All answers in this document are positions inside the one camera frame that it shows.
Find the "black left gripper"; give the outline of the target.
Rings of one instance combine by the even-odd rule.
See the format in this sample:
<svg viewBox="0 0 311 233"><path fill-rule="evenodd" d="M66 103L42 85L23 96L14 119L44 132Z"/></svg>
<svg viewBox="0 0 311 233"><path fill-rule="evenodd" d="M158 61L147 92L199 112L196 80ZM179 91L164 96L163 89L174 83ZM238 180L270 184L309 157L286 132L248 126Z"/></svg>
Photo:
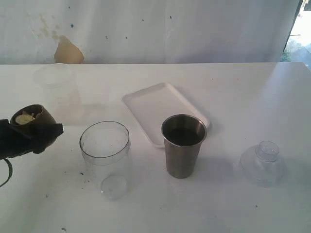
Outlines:
<svg viewBox="0 0 311 233"><path fill-rule="evenodd" d="M11 125L7 119L0 120L0 159L14 158L29 152L40 154L63 132L63 124L31 125L29 132Z"/></svg>

